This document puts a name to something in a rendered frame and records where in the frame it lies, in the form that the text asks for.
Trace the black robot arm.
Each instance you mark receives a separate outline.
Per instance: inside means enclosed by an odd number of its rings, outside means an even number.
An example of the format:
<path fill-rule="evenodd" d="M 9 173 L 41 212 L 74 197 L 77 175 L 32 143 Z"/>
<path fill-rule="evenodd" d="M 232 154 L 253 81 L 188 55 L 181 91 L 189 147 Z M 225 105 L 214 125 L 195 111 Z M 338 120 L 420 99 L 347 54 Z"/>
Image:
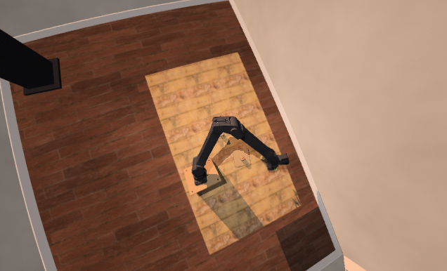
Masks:
<path fill-rule="evenodd" d="M 273 168 L 278 165 L 287 165 L 290 162 L 287 154 L 276 154 L 272 148 L 266 146 L 255 135 L 249 132 L 236 117 L 213 117 L 211 128 L 200 153 L 193 158 L 192 174 L 195 185 L 207 182 L 206 168 L 204 166 L 222 133 L 228 133 L 237 140 L 243 140 L 270 162 L 269 164 Z"/>

